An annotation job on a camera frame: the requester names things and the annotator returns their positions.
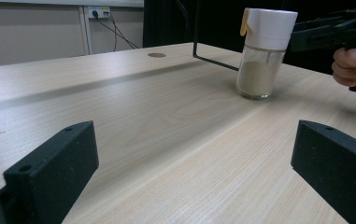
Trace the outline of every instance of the light wood tabletop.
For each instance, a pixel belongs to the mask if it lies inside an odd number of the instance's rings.
[[[240,53],[198,50],[239,66]],[[273,95],[251,101],[236,76],[190,43],[0,66],[0,188],[9,166],[93,120],[100,166],[64,223],[346,223],[291,158],[300,119],[356,138],[356,92],[283,64]]]

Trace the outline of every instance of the wood grain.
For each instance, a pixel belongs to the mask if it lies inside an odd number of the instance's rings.
[[[299,119],[356,138],[356,92],[287,64],[265,101],[235,80],[192,44],[1,66],[0,188],[10,165],[94,120],[100,167],[64,223],[346,223],[290,161]]]

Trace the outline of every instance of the human hand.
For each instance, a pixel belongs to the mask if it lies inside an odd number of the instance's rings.
[[[356,49],[338,49],[332,63],[333,77],[339,84],[356,86]]]

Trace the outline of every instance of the white lid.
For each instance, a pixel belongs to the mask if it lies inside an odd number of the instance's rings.
[[[245,44],[259,49],[285,50],[296,22],[297,12],[245,8],[241,35]]]

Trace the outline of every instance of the white electrical outlet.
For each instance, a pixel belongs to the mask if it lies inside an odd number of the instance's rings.
[[[98,13],[98,18],[108,18],[107,13],[110,13],[110,7],[88,7],[88,18],[95,19],[93,12]]]

